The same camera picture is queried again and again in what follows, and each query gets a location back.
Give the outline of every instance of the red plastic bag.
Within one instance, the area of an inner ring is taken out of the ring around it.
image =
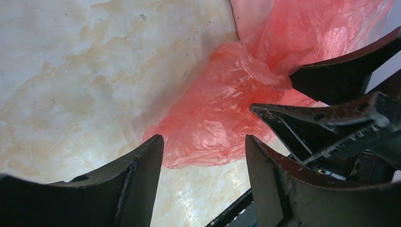
[[[288,73],[373,41],[380,30],[373,34],[372,29],[391,5],[385,0],[277,0],[268,16],[261,15],[266,17],[261,26],[243,37],[238,31],[241,41],[213,52],[187,93],[143,139],[163,135],[163,165],[169,168],[225,165],[244,158],[246,134],[264,142],[273,136],[248,110],[251,103],[313,105],[315,101],[291,89]],[[234,12],[236,19],[247,15],[237,8]]]

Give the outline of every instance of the beige marble surface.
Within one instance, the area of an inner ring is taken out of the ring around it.
[[[245,160],[215,167],[162,167],[151,226],[204,227],[249,188]]]
[[[131,151],[235,39],[228,0],[0,1],[0,172],[69,181]]]

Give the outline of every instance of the marble tile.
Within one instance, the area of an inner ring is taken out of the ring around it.
[[[249,188],[245,160],[215,167],[163,167],[151,226],[203,227]]]
[[[0,172],[69,181],[126,154],[228,40],[228,0],[0,1]]]

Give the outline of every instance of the bolt hole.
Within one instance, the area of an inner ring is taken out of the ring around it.
[[[370,106],[370,104],[369,103],[362,103],[362,105],[360,105],[359,107],[358,107],[358,111],[359,112],[363,112],[366,108],[368,108]]]
[[[75,177],[75,178],[72,179],[72,181],[70,181],[70,182],[84,181],[84,180],[87,180],[87,179],[89,179],[89,176],[87,176],[87,175],[81,175],[81,176]]]
[[[326,117],[326,115],[324,115],[324,113],[317,113],[317,114],[315,114],[312,118],[315,120],[315,121],[320,121],[321,119],[323,119],[323,118],[325,118]]]

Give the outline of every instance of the black metal part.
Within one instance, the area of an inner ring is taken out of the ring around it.
[[[347,158],[347,159],[340,159],[340,158],[322,158],[319,159],[314,166],[311,168],[314,171],[324,170],[329,171],[331,173],[335,173],[339,176],[347,178],[350,176],[352,172],[352,168],[354,166],[356,158]]]
[[[316,101],[338,105],[365,93],[372,72],[401,50],[401,27],[352,53],[302,66],[293,87]]]
[[[398,226],[401,182],[364,186],[318,173],[247,136],[245,153],[261,227]]]
[[[249,189],[206,227],[253,227],[256,224],[255,205]]]
[[[150,226],[163,158],[156,135],[71,182],[0,179],[0,226]]]
[[[361,184],[380,184],[391,182],[395,168],[383,159],[363,153],[355,157],[346,179]]]
[[[401,70],[388,78],[399,80]],[[319,158],[346,159],[368,151],[401,166],[401,87],[396,99],[373,91],[341,105],[307,108],[252,104],[250,110],[267,123],[303,165]]]

